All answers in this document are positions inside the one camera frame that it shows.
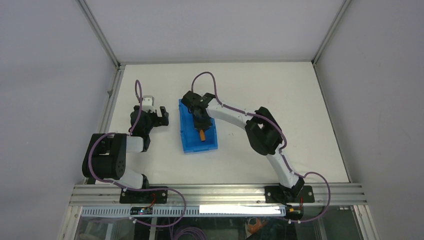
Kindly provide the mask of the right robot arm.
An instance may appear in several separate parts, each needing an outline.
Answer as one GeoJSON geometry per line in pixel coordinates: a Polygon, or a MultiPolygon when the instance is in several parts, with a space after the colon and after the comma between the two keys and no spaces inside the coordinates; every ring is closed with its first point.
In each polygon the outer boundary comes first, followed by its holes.
{"type": "Polygon", "coordinates": [[[221,102],[214,94],[199,95],[191,90],[182,97],[181,103],[192,115],[194,128],[198,132],[208,130],[212,126],[212,119],[243,129],[251,148],[265,156],[277,174],[282,200],[294,203],[302,196],[305,181],[283,155],[287,139],[267,108],[260,107],[249,112],[221,102]]]}

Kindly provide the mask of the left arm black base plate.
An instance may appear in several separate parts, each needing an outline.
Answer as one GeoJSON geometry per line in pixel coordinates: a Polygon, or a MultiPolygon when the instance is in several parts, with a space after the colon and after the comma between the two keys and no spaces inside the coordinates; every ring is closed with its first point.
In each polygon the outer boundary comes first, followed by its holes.
{"type": "Polygon", "coordinates": [[[122,190],[119,197],[120,204],[166,204],[168,191],[153,188],[152,191],[122,190]]]}

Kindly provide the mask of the orange black handled screwdriver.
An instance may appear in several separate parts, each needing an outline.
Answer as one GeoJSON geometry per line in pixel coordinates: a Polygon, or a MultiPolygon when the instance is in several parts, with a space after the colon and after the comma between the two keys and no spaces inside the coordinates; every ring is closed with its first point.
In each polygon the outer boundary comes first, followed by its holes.
{"type": "Polygon", "coordinates": [[[199,131],[199,138],[201,142],[205,142],[206,141],[206,135],[205,135],[205,131],[203,129],[201,129],[199,131]]]}

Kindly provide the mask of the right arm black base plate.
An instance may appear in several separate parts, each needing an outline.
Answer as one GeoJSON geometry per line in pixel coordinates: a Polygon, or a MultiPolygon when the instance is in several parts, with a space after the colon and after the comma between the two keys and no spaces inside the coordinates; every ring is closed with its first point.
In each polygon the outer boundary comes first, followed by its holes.
{"type": "Polygon", "coordinates": [[[289,196],[289,193],[283,191],[283,188],[277,185],[267,185],[264,187],[264,197],[267,204],[300,204],[314,203],[315,196],[313,188],[305,185],[297,197],[289,196]]]}

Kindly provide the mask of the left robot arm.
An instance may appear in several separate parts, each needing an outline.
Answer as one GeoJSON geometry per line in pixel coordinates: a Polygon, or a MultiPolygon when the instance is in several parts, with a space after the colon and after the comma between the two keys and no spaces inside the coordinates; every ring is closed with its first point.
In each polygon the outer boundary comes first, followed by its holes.
{"type": "Polygon", "coordinates": [[[131,190],[134,200],[147,202],[151,196],[148,178],[127,166],[127,154],[146,152],[151,144],[152,129],[169,125],[166,108],[159,109],[160,116],[153,107],[135,105],[128,133],[94,133],[82,162],[84,177],[131,190]]]}

